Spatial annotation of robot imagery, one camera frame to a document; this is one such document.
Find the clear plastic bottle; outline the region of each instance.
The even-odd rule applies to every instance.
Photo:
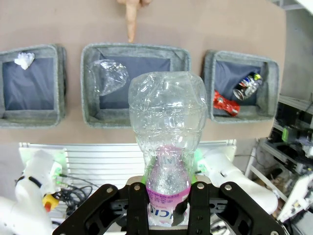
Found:
[[[129,105],[144,154],[149,221],[177,225],[186,215],[193,155],[206,121],[203,81],[190,72],[146,73],[132,80]]]

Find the crushed can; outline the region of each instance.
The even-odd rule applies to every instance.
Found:
[[[239,100],[245,100],[252,96],[262,84],[263,80],[261,75],[251,73],[235,87],[233,92]]]

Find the metal slatted panel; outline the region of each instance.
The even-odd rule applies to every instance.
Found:
[[[225,145],[235,145],[236,140],[202,142],[200,149]],[[65,148],[68,158],[69,175],[88,180],[96,185],[113,184],[123,188],[133,176],[143,175],[143,154],[137,144],[68,144],[44,145],[20,143],[28,148]],[[76,187],[88,185],[80,180],[72,180]],[[50,212],[51,218],[64,218],[65,203],[60,203],[56,210]]]

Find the beige tabletop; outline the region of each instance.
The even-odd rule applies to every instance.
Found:
[[[0,50],[58,43],[67,51],[67,115],[55,128],[0,130],[0,142],[133,143],[132,129],[93,129],[83,122],[80,58],[90,43],[127,42],[125,8],[115,0],[0,0]],[[187,49],[201,72],[208,49],[267,56],[284,69],[285,12],[267,0],[154,0],[138,14],[136,43]],[[217,124],[203,141],[260,138],[272,121]]]

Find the yellow object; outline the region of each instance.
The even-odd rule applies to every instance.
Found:
[[[49,209],[50,211],[53,210],[54,208],[56,208],[59,204],[59,200],[55,199],[51,194],[47,194],[44,198],[43,198],[43,205],[45,208],[47,208],[47,205],[49,205]]]

